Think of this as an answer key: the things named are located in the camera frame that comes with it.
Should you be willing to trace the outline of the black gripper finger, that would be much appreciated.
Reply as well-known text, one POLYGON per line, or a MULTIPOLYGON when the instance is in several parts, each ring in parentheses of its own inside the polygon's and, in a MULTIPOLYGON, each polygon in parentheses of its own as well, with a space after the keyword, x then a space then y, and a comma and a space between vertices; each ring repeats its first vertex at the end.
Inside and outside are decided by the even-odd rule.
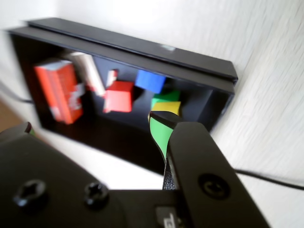
POLYGON ((3 228, 121 228, 108 188, 23 123, 0 134, 3 228))
POLYGON ((171 130, 166 162, 186 228, 267 228, 268 223, 207 129, 168 111, 151 111, 150 122, 171 130))

